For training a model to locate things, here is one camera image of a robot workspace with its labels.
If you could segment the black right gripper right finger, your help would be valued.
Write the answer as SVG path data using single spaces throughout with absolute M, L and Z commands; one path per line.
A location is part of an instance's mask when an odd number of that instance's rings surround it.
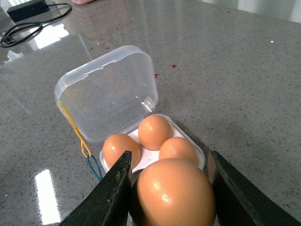
M 301 223 L 241 174 L 217 151 L 207 169 L 221 226 L 299 226 Z

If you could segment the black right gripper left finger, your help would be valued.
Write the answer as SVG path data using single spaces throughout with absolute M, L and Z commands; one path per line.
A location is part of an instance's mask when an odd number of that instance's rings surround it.
M 131 192 L 132 152 L 125 151 L 61 226 L 125 226 Z

